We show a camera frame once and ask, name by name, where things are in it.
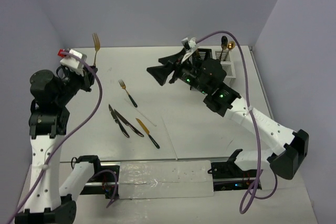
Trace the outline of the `gold knife green handle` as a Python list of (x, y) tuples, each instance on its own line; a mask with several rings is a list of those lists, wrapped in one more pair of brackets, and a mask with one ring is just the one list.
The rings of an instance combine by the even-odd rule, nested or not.
[(144, 123), (136, 118), (136, 121), (139, 123), (139, 125), (142, 127), (142, 129), (145, 131), (145, 133), (148, 135), (149, 139), (151, 140), (151, 142), (154, 144), (154, 146), (157, 148), (157, 149), (160, 149), (160, 145), (156, 142), (156, 140), (152, 137), (152, 135), (150, 134), (150, 131), (149, 129), (144, 125)]

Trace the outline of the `gold spoon green handle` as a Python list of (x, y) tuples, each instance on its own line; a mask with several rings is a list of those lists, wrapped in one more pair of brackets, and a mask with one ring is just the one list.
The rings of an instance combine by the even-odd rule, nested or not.
[(230, 51), (231, 51), (232, 49), (234, 49), (235, 46), (236, 46), (236, 44), (235, 44), (234, 41), (230, 41), (230, 42), (227, 44), (227, 52), (226, 52), (226, 55), (225, 55), (225, 57), (224, 57), (224, 61), (227, 60), (227, 57), (228, 57)]

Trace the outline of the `white fork green handle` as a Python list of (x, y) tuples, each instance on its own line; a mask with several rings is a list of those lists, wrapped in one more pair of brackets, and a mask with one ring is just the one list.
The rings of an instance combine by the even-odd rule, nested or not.
[(93, 43), (94, 43), (94, 47), (95, 47), (95, 55), (94, 55), (93, 65), (96, 66), (96, 64), (97, 64), (97, 53), (100, 50), (101, 45), (100, 45), (100, 40), (99, 40), (99, 37), (98, 37), (97, 33), (92, 34), (92, 39), (93, 39)]

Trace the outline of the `black spoon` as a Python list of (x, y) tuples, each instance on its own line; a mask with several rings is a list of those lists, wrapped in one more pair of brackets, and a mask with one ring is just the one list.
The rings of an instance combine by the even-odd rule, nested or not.
[(221, 53), (220, 53), (219, 61), (222, 60), (223, 52), (224, 52), (224, 50), (226, 50), (227, 44), (228, 44), (227, 37), (226, 36), (222, 36), (221, 37), (221, 48), (222, 48), (222, 50), (221, 50)]

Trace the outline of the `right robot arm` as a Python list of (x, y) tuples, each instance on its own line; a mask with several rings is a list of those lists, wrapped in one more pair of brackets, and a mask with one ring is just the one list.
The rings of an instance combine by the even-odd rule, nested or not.
[(244, 127), (268, 149), (245, 151), (237, 149), (229, 157), (228, 171), (240, 177), (253, 169), (273, 171), (283, 179), (291, 180), (308, 153), (309, 134), (304, 130), (287, 128), (249, 105), (238, 92), (224, 83), (226, 71), (218, 60), (188, 60), (185, 50), (160, 58), (159, 66), (148, 67), (147, 72), (163, 86), (180, 79), (205, 94), (203, 102), (213, 112)]

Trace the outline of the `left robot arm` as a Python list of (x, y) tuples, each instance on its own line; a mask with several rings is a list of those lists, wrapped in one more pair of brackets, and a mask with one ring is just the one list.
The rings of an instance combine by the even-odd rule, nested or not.
[(102, 177), (103, 169), (96, 155), (80, 156), (63, 185), (59, 185), (60, 154), (63, 143), (77, 132), (87, 119), (70, 133), (66, 108), (78, 91), (91, 91), (99, 84), (98, 69), (84, 66), (71, 69), (61, 65), (64, 76), (39, 70), (30, 78), (33, 100), (30, 106), (29, 136), (32, 147), (30, 189), (11, 218), (14, 223), (73, 223), (76, 200), (85, 184)]

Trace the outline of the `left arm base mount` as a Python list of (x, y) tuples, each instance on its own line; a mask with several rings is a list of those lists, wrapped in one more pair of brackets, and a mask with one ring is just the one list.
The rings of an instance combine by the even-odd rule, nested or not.
[[(75, 165), (89, 162), (93, 163), (94, 171), (100, 172), (102, 170), (109, 170), (113, 172), (119, 181), (120, 165), (119, 164), (109, 164), (105, 162), (100, 162), (97, 155), (85, 155), (79, 157), (73, 157), (71, 159), (70, 165), (74, 169)], [(118, 189), (116, 188), (116, 182), (114, 176), (110, 172), (104, 172), (94, 178), (88, 180), (84, 186), (81, 195), (104, 195), (108, 200), (117, 200), (119, 197)]]

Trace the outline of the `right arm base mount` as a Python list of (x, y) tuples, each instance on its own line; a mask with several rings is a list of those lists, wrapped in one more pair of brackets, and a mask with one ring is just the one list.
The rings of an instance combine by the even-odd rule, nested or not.
[(235, 150), (227, 161), (211, 161), (211, 168), (207, 171), (212, 175), (215, 191), (247, 189), (255, 181), (256, 169), (241, 170), (234, 161), (242, 149)]

